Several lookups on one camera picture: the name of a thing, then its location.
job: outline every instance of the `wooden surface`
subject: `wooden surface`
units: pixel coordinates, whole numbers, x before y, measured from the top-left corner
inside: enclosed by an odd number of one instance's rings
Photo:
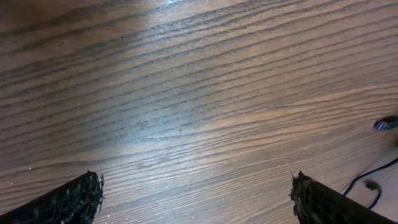
[[[298,223],[293,172],[342,192],[398,156],[372,128],[398,113],[397,0],[6,0],[0,65],[0,213],[91,170],[95,223]]]

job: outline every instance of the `black wire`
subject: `black wire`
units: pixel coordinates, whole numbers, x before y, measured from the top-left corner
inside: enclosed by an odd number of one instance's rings
[[[381,189],[381,186],[378,183],[373,182],[373,181],[369,181],[366,184],[366,188],[369,189],[369,190],[377,189],[377,191],[378,191],[377,197],[374,199],[373,203],[368,207],[368,209],[372,209],[379,202],[379,200],[381,198],[381,195],[382,195],[382,189]]]
[[[370,176],[370,175],[372,175],[372,174],[374,174],[374,173],[376,173],[376,172],[378,172],[378,171],[380,171],[380,170],[384,170],[385,168],[388,168],[388,167],[390,167],[390,166],[396,164],[397,162],[398,162],[398,158],[397,158],[397,159],[394,159],[393,161],[391,161],[391,162],[389,162],[389,163],[387,163],[386,165],[380,166],[380,167],[377,168],[377,169],[374,169],[374,170],[369,171],[369,172],[367,172],[367,173],[365,173],[365,174],[362,174],[362,175],[357,176],[357,178],[355,178],[355,179],[350,183],[350,185],[348,186],[347,190],[343,193],[343,195],[344,195],[344,196],[347,196],[348,193],[349,193],[349,192],[353,189],[353,187],[356,185],[356,183],[358,183],[358,181],[360,181],[361,179],[364,179],[364,178],[366,178],[366,177],[368,177],[368,176]],[[379,202],[379,200],[380,200],[380,198],[381,198],[382,189],[381,189],[381,186],[378,185],[378,184],[377,184],[377,189],[379,190],[379,193],[378,193],[376,199],[374,200],[374,202],[371,204],[371,206],[369,206],[369,209],[372,209],[372,208]]]

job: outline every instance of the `wood grain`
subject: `wood grain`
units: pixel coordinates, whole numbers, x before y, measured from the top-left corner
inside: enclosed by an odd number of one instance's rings
[[[298,223],[291,173],[341,192],[398,156],[398,133],[372,129],[398,113],[396,0],[0,12],[0,213],[92,170],[106,180],[95,223]],[[375,211],[398,220],[394,168],[375,178]]]

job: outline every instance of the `black cable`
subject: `black cable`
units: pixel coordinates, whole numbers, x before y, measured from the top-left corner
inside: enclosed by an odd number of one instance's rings
[[[381,189],[381,186],[374,181],[368,181],[365,186],[369,190],[376,190],[376,189],[378,190],[376,198],[374,199],[373,203],[368,207],[368,209],[372,209],[380,201],[383,191]]]
[[[388,167],[390,167],[390,166],[396,164],[397,162],[398,162],[398,158],[397,158],[397,159],[394,159],[393,161],[391,161],[391,162],[389,162],[389,163],[387,163],[386,165],[380,166],[380,167],[377,168],[377,169],[374,169],[374,170],[369,171],[369,172],[367,172],[367,173],[365,173],[365,174],[362,174],[362,175],[357,176],[357,178],[355,178],[355,179],[350,183],[350,185],[348,186],[347,190],[343,193],[343,195],[344,195],[344,196],[347,196],[348,193],[349,193],[349,192],[353,189],[353,187],[356,185],[356,183],[358,183],[358,181],[360,181],[361,179],[364,179],[364,178],[366,178],[366,177],[369,177],[370,175],[372,175],[372,174],[374,174],[374,173],[376,173],[376,172],[378,172],[378,171],[380,171],[380,170],[384,170],[385,168],[388,168]],[[375,183],[375,182],[372,182],[372,183],[373,183],[372,185],[371,185],[370,183],[366,184],[366,187],[367,187],[369,190],[378,189],[378,190],[379,190],[379,193],[378,193],[376,199],[374,200],[374,202],[371,204],[371,206],[369,206],[369,209],[372,209],[372,208],[378,203],[378,201],[380,200],[381,195],[382,195],[381,186],[380,186],[379,184]]]

